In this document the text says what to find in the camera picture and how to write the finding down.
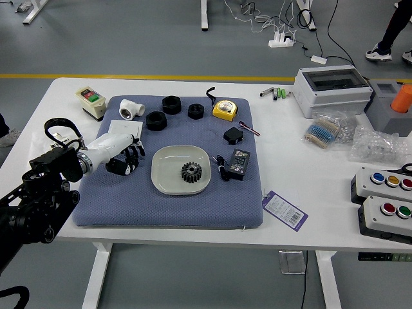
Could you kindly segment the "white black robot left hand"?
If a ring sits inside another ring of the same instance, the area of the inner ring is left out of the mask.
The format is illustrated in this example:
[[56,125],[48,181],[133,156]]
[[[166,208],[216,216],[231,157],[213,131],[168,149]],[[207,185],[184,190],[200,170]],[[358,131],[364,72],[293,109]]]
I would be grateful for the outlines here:
[[138,150],[145,156],[139,138],[130,133],[105,133],[77,153],[84,175],[94,173],[100,164],[120,176],[131,174],[139,164]]

